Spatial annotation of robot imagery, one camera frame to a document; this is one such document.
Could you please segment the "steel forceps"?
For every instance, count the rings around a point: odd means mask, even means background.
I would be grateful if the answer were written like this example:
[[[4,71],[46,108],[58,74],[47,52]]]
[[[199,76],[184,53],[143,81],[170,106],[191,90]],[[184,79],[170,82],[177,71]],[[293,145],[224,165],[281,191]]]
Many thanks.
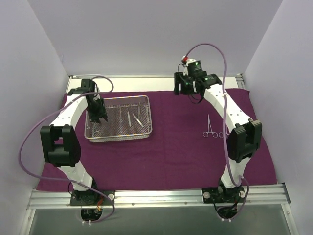
[[[203,132],[203,137],[208,138],[209,136],[212,136],[213,138],[217,138],[219,134],[217,132],[214,132],[212,130],[211,121],[210,121],[210,115],[207,114],[207,130]]]
[[[223,138],[224,136],[226,136],[226,138],[228,138],[229,135],[230,135],[230,132],[229,132],[228,128],[225,129],[225,132],[221,131],[218,133],[219,138]]]
[[[102,135],[102,127],[100,123],[93,122],[92,123],[92,132],[91,136],[94,137],[99,137]]]

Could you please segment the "metal mesh instrument tray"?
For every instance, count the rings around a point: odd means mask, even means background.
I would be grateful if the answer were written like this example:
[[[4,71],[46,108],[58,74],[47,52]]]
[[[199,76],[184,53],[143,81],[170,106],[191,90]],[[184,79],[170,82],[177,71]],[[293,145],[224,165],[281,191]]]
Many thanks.
[[[140,102],[140,121],[142,128],[132,114],[137,116],[138,103]],[[104,99],[108,121],[100,120],[102,135],[92,137],[92,122],[86,115],[85,138],[90,142],[129,141],[148,138],[152,131],[152,117],[150,101],[146,95],[113,97]],[[132,126],[129,127],[127,109],[130,112]]]

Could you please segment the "steel tweezers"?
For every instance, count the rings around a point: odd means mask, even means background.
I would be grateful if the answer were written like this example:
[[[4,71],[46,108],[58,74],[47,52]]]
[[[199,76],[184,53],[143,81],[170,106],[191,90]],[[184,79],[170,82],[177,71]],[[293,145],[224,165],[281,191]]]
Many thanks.
[[[133,115],[133,117],[135,118],[135,120],[138,122],[138,124],[143,128],[144,125],[143,125],[142,122],[138,119],[138,117],[137,117],[136,115],[134,115],[134,114],[132,114],[132,115]]]

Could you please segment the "purple cloth wrap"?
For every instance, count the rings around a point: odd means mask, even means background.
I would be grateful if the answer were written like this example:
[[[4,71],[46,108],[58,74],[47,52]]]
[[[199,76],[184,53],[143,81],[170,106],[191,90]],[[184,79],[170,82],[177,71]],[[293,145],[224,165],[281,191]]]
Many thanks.
[[[207,114],[212,130],[222,118],[206,101],[196,105],[172,91],[148,92],[152,134],[146,139],[92,143],[84,136],[85,115],[76,125],[81,162],[100,189],[173,190],[216,187],[225,170],[221,138],[203,137]]]

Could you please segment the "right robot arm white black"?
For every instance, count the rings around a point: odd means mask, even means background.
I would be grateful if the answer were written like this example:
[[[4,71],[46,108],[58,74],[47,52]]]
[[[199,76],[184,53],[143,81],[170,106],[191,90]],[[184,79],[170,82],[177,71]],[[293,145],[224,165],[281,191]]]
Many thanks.
[[[200,95],[198,103],[207,101],[223,119],[223,142],[226,166],[217,190],[223,202],[235,196],[234,189],[242,185],[245,168],[260,148],[262,123],[253,120],[242,111],[225,89],[225,80],[215,74],[207,74],[201,62],[183,57],[184,70],[174,74],[176,95]]]

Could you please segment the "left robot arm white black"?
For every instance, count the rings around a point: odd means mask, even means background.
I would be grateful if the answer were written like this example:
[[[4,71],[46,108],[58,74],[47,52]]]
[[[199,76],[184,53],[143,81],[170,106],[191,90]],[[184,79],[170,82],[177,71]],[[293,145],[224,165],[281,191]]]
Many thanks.
[[[80,160],[82,151],[75,133],[75,127],[84,111],[93,123],[108,119],[104,100],[92,79],[82,79],[80,87],[69,91],[63,110],[49,126],[41,128],[40,136],[45,161],[70,180],[75,199],[94,205],[100,195],[95,180]]]

